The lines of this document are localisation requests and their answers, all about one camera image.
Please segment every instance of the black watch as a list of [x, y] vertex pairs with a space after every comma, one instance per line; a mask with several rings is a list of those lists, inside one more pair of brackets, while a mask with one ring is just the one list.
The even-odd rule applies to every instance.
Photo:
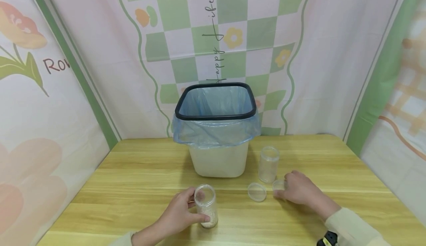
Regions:
[[336, 246], [337, 245], [337, 234], [331, 231], [325, 233], [324, 238], [317, 242], [317, 246]]

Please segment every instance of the hand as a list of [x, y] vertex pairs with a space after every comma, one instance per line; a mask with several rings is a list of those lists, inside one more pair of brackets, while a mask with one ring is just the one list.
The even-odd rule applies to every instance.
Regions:
[[132, 246], [154, 246], [192, 224], [210, 221], [207, 215], [188, 211], [195, 206], [194, 192], [191, 187], [177, 193], [157, 222], [132, 236]]
[[285, 191], [274, 191], [275, 198], [309, 206], [316, 197], [323, 195], [322, 191], [305, 174], [297, 170], [286, 174], [284, 178]]
[[192, 224], [210, 221], [210, 217], [207, 215], [188, 211], [188, 208], [195, 206], [194, 192], [195, 188], [191, 187], [181, 193], [177, 193], [157, 221], [168, 236], [179, 233]]
[[293, 170], [284, 176], [285, 190], [274, 191], [274, 197], [303, 204], [314, 210], [324, 221], [342, 209], [333, 199], [325, 195], [305, 174]]

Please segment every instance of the black rim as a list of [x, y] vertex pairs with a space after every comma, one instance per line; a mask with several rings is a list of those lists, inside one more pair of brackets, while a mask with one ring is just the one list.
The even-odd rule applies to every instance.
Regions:
[[[180, 107], [182, 106], [183, 101], [185, 100], [186, 95], [189, 91], [197, 88], [205, 88], [205, 87], [221, 87], [221, 86], [240, 86], [247, 89], [247, 92], [250, 96], [251, 105], [253, 107], [252, 111], [249, 111], [245, 114], [238, 114], [238, 115], [223, 115], [223, 116], [187, 116], [182, 115], [179, 113]], [[206, 83], [206, 84], [196, 84], [189, 86], [185, 91], [183, 92], [182, 96], [180, 97], [176, 108], [175, 108], [175, 115], [179, 120], [243, 120], [250, 117], [253, 117], [254, 114], [256, 114], [256, 102], [254, 101], [253, 92], [250, 89], [250, 86], [246, 83]]]

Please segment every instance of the table surface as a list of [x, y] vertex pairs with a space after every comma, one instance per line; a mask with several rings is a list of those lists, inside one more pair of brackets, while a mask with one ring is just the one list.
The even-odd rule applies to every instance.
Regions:
[[193, 225], [160, 245], [314, 246], [326, 228], [303, 206], [278, 202], [271, 184], [254, 202], [247, 186], [257, 177], [260, 150], [280, 151], [278, 178], [300, 170], [341, 206], [358, 213], [392, 246], [418, 246], [426, 229], [368, 167], [331, 135], [263, 136], [250, 142], [246, 171], [238, 178], [196, 174], [186, 145], [171, 139], [129, 139], [118, 143], [39, 245], [108, 245], [157, 220], [173, 195], [189, 186], [216, 190], [219, 223]]

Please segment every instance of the green stripe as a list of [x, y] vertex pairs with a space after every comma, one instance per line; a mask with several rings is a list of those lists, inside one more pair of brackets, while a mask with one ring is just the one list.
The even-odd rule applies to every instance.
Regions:
[[98, 100], [93, 94], [92, 89], [90, 89], [89, 83], [84, 77], [84, 74], [82, 73], [82, 70], [76, 58], [74, 57], [69, 45], [67, 44], [67, 41], [65, 40], [64, 35], [61, 32], [61, 29], [56, 24], [55, 19], [52, 13], [50, 12], [46, 2], [44, 0], [35, 0], [35, 1], [37, 5], [39, 6], [40, 10], [42, 11], [45, 19], [47, 20], [47, 23], [50, 26], [54, 36], [56, 37], [56, 40], [58, 41], [59, 46], [64, 52], [65, 57], [67, 58], [69, 64], [71, 65], [72, 70], [75, 76], [77, 77], [77, 80], [79, 81], [84, 91], [84, 94], [86, 95], [87, 100], [89, 101], [89, 104], [92, 107], [93, 112], [95, 113], [96, 120], [98, 121], [99, 126], [101, 127], [101, 130], [105, 135], [106, 142], [108, 143], [109, 148], [112, 149], [118, 143], [118, 140], [114, 134], [114, 131], [109, 125], [109, 122], [101, 106], [99, 105]]
[[121, 8], [123, 8], [124, 14], [126, 14], [127, 18], [132, 22], [132, 24], [135, 26], [136, 30], [138, 31], [138, 36], [139, 36], [139, 44], [138, 44], [139, 61], [142, 65], [142, 68], [145, 71], [145, 73], [154, 82], [154, 85], [155, 85], [155, 94], [154, 94], [155, 105], [157, 105], [157, 109], [159, 110], [159, 112], [161, 114], [163, 114], [167, 119], [168, 124], [167, 124], [167, 128], [166, 128], [166, 134], [167, 134], [167, 137], [170, 137], [170, 134], [169, 134], [170, 120], [169, 120], [169, 117], [167, 117], [167, 115], [161, 110], [160, 105], [159, 105], [159, 101], [158, 101], [158, 98], [157, 98], [157, 94], [158, 94], [158, 91], [159, 91], [158, 84], [155, 81], [155, 78], [152, 77], [152, 75], [148, 72], [148, 70], [145, 67], [145, 64], [143, 63], [143, 59], [142, 59], [142, 33], [141, 33], [138, 25], [136, 24], [135, 20], [132, 19], [132, 17], [127, 12], [126, 7], [124, 6], [123, 0], [118, 0], [118, 1], [120, 2]]
[[401, 68], [402, 40], [417, 2], [418, 0], [403, 1], [359, 104], [347, 141], [347, 145], [357, 156], [393, 92]]
[[300, 39], [299, 39], [299, 44], [297, 45], [297, 48], [295, 50], [294, 55], [291, 57], [290, 61], [288, 62], [288, 66], [287, 66], [287, 75], [288, 78], [291, 81], [291, 92], [290, 92], [290, 97], [288, 98], [287, 102], [285, 103], [285, 105], [283, 106], [283, 108], [281, 109], [281, 119], [283, 119], [284, 121], [284, 134], [287, 134], [287, 128], [288, 128], [288, 124], [287, 124], [287, 120], [284, 117], [284, 110], [285, 108], [291, 103], [293, 96], [294, 96], [294, 90], [295, 90], [295, 85], [294, 85], [294, 78], [291, 75], [290, 72], [290, 66], [291, 63], [294, 61], [294, 58], [297, 56], [297, 53], [299, 53], [300, 47], [302, 46], [302, 41], [303, 41], [303, 31], [305, 30], [305, 9], [306, 9], [306, 5], [308, 4], [308, 0], [305, 0], [305, 3], [303, 4], [303, 8], [302, 8], [302, 16], [301, 16], [301, 20], [300, 22], [302, 23], [302, 27], [301, 27], [301, 32], [300, 32]]
[[108, 118], [109, 118], [109, 122], [110, 122], [110, 123], [112, 123], [112, 126], [113, 126], [113, 127], [114, 127], [114, 129], [115, 129], [115, 133], [118, 135], [118, 138], [119, 138], [120, 140], [122, 140], [121, 135], [120, 135], [120, 133], [118, 132], [118, 129], [117, 129], [117, 127], [115, 126], [115, 123], [114, 123], [114, 121], [112, 120], [112, 117], [111, 117], [111, 115], [109, 114], [109, 111], [108, 111], [108, 109], [107, 109], [107, 107], [106, 107], [106, 105], [105, 105], [105, 103], [104, 103], [104, 100], [102, 99], [101, 94], [99, 93], [98, 89], [96, 88], [95, 82], [93, 81], [92, 76], [90, 75], [89, 70], [88, 70], [88, 69], [87, 69], [87, 67], [86, 67], [86, 64], [84, 63], [83, 59], [81, 58], [81, 55], [80, 55], [80, 53], [79, 53], [79, 51], [78, 51], [78, 48], [77, 48], [77, 47], [75, 46], [75, 44], [74, 44], [74, 41], [73, 41], [73, 39], [72, 39], [72, 37], [71, 37], [71, 34], [68, 32], [68, 29], [67, 29], [67, 27], [66, 27], [66, 26], [65, 26], [65, 24], [64, 24], [64, 21], [62, 21], [62, 18], [61, 18], [61, 16], [59, 15], [58, 9], [57, 9], [57, 8], [56, 8], [56, 6], [53, 4], [53, 0], [49, 0], [49, 1], [50, 1], [50, 4], [52, 5], [52, 7], [53, 7], [53, 9], [54, 9], [54, 11], [55, 11], [55, 13], [56, 13], [56, 16], [58, 16], [58, 19], [59, 19], [59, 21], [61, 22], [62, 28], [64, 28], [65, 33], [67, 34], [68, 39], [70, 40], [70, 42], [71, 42], [71, 44], [72, 44], [72, 46], [73, 46], [73, 48], [74, 48], [74, 51], [77, 53], [77, 56], [78, 56], [78, 58], [79, 58], [79, 60], [80, 60], [80, 63], [82, 64], [82, 66], [83, 66], [83, 68], [84, 68], [84, 71], [86, 72], [86, 75], [87, 75], [87, 77], [89, 78], [89, 81], [92, 83], [93, 89], [95, 89], [95, 92], [96, 92], [96, 94], [98, 95], [99, 101], [101, 101], [101, 104], [102, 104], [102, 106], [103, 106], [104, 112], [106, 112], [106, 114], [107, 114], [107, 116], [108, 116]]

